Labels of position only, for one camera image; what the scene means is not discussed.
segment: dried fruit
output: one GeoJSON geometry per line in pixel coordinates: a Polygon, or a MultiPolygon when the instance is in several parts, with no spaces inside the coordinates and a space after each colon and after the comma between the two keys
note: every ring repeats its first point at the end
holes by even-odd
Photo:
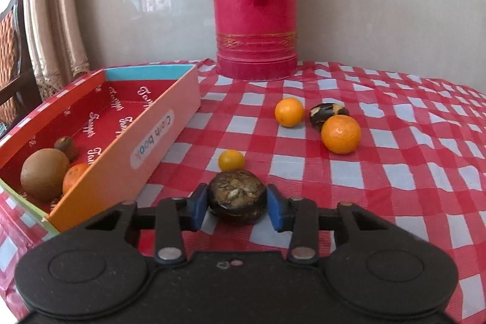
{"type": "Polygon", "coordinates": [[[247,170],[221,172],[209,184],[208,203],[211,211],[222,220],[251,224],[266,208],[266,188],[247,170]]]}
{"type": "Polygon", "coordinates": [[[310,109],[309,119],[312,126],[319,132],[329,117],[337,114],[349,115],[349,110],[339,103],[321,103],[310,109]]]}

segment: red canister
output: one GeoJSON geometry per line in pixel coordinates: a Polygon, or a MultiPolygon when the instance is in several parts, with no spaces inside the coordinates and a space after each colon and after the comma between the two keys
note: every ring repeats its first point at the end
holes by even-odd
{"type": "Polygon", "coordinates": [[[218,72],[278,80],[297,68],[296,0],[214,0],[218,72]]]}

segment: tablecloth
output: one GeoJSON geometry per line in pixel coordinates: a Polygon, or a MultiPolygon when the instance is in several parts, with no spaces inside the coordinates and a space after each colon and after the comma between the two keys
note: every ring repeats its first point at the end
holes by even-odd
{"type": "MultiPolygon", "coordinates": [[[[462,324],[486,320],[484,94],[444,80],[337,63],[304,62],[287,80],[255,83],[219,76],[215,66],[212,60],[199,63],[201,108],[148,180],[139,206],[189,195],[219,171],[222,151],[240,150],[247,170],[288,197],[310,198],[321,207],[354,202],[445,250],[460,279],[447,312],[462,324]],[[359,148],[346,156],[328,152],[308,120],[280,127],[274,108],[285,97],[306,109],[344,104],[361,126],[359,148]]],[[[0,293],[20,316],[25,310],[15,293],[15,263],[49,236],[5,192],[0,198],[0,293]]],[[[153,254],[153,236],[142,233],[143,253],[153,254]]],[[[332,235],[320,232],[319,238],[320,254],[329,254],[332,235]]],[[[236,228],[207,214],[202,230],[184,233],[184,239],[189,253],[285,251],[290,234],[273,231],[268,216],[236,228]]]]}

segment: chair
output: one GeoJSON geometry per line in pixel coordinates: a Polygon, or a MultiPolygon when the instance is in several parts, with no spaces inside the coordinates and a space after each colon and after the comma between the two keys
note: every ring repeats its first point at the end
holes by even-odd
{"type": "Polygon", "coordinates": [[[32,70],[23,0],[0,14],[0,137],[42,103],[32,70]]]}

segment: beige curtain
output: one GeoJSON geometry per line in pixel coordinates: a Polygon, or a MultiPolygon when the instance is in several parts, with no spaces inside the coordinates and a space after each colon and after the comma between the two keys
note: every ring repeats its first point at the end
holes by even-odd
{"type": "Polygon", "coordinates": [[[74,0],[24,0],[25,27],[42,99],[89,71],[74,0]]]}

